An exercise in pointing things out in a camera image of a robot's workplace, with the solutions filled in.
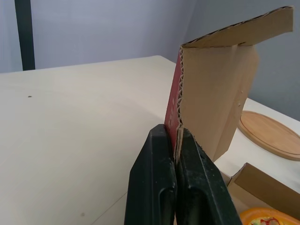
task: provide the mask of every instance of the cardboard flap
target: cardboard flap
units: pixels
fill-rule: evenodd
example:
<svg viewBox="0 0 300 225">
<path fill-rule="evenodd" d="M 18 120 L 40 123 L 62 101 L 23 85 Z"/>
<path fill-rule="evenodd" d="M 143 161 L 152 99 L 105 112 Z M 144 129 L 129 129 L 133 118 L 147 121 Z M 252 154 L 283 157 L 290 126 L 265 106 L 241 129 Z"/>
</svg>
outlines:
<svg viewBox="0 0 300 225">
<path fill-rule="evenodd" d="M 219 47 L 255 45 L 293 30 L 293 7 L 285 6 L 256 18 L 231 25 L 183 45 L 190 47 Z"/>
<path fill-rule="evenodd" d="M 256 198 L 268 203 L 270 207 L 300 219 L 300 195 L 251 164 L 246 163 L 232 177 L 229 185 L 232 182 Z"/>
<path fill-rule="evenodd" d="M 254 46 L 183 49 L 180 119 L 213 161 L 229 148 L 257 67 Z"/>
</svg>

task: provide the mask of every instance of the orange plate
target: orange plate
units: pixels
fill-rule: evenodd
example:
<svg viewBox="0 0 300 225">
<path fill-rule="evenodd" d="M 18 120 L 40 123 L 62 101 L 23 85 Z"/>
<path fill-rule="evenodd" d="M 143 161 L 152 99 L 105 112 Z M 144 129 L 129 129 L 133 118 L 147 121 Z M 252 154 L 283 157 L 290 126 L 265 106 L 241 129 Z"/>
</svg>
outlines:
<svg viewBox="0 0 300 225">
<path fill-rule="evenodd" d="M 240 219 L 243 225 L 249 225 L 251 221 L 257 218 L 274 217 L 284 225 L 300 225 L 300 221 L 295 218 L 284 214 L 278 210 L 268 208 L 252 208 L 240 214 Z"/>
</svg>

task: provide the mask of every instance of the orange object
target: orange object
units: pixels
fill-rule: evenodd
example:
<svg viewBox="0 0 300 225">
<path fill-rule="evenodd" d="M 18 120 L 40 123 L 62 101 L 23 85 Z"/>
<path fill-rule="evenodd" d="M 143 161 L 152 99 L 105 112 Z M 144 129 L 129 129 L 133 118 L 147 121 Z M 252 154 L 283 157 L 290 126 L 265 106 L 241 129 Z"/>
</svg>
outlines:
<svg viewBox="0 0 300 225">
<path fill-rule="evenodd" d="M 243 225 L 300 225 L 300 221 L 278 210 L 252 208 L 240 214 Z"/>
</svg>

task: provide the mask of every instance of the cardboard tray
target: cardboard tray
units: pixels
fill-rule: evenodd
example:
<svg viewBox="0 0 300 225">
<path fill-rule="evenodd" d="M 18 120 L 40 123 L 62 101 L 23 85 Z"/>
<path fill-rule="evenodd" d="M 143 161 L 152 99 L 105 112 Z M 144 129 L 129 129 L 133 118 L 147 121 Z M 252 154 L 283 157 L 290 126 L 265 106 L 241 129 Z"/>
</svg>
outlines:
<svg viewBox="0 0 300 225">
<path fill-rule="evenodd" d="M 222 173 L 238 213 L 274 208 L 300 220 L 300 194 L 246 163 L 232 178 Z"/>
</svg>

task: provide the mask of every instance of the cardboard edge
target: cardboard edge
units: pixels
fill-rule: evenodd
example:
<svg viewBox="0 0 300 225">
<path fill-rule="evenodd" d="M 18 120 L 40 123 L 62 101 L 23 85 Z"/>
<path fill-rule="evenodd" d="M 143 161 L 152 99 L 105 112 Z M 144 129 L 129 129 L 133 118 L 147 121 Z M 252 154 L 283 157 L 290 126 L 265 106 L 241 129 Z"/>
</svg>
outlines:
<svg viewBox="0 0 300 225">
<path fill-rule="evenodd" d="M 227 29 L 229 29 L 229 28 L 231 28 L 231 27 L 239 26 L 239 25 L 242 25 L 242 24 L 244 24 L 244 23 L 252 22 L 252 21 L 254 21 L 254 20 L 259 20 L 259 19 L 262 18 L 262 17 L 266 17 L 266 16 L 268 16 L 268 15 L 270 15 L 270 14 L 273 14 L 273 13 L 275 13 L 275 12 L 277 12 L 277 11 L 285 10 L 285 9 L 292 9 L 292 10 L 293 10 L 293 9 L 294 9 L 294 6 L 283 6 L 283 7 L 279 7 L 279 8 L 276 8 L 276 9 L 270 11 L 270 12 L 267 12 L 267 13 L 265 13 L 265 14 L 263 14 L 263 15 L 259 15 L 259 16 L 257 16 L 257 17 L 251 18 L 251 19 L 249 19 L 249 20 L 245 20 L 245 21 L 243 21 L 243 22 L 239 22 L 239 23 L 236 23 L 236 24 L 229 25 L 229 26 L 227 26 L 227 27 L 218 29 L 218 30 L 213 31 L 213 32 L 211 32 L 211 33 L 209 33 L 209 34 L 206 34 L 206 35 L 204 35 L 204 36 L 202 36 L 202 37 L 199 37 L 199 38 L 196 38 L 196 39 L 194 39 L 194 40 L 192 40 L 192 41 L 186 42 L 186 43 L 184 43 L 184 44 L 182 45 L 182 47 L 185 47 L 185 48 L 195 47 L 195 46 L 193 45 L 195 42 L 202 41 L 202 39 L 205 39 L 205 38 L 207 38 L 207 37 L 209 37 L 209 36 L 215 35 L 215 34 L 217 34 L 218 32 L 220 32 L 220 31 L 222 31 L 222 30 L 227 30 Z M 291 27 L 290 27 L 286 32 L 292 32 L 292 31 L 293 31 L 293 24 L 291 24 Z M 245 44 L 245 43 L 236 43 L 236 45 L 244 45 L 244 44 Z"/>
</svg>

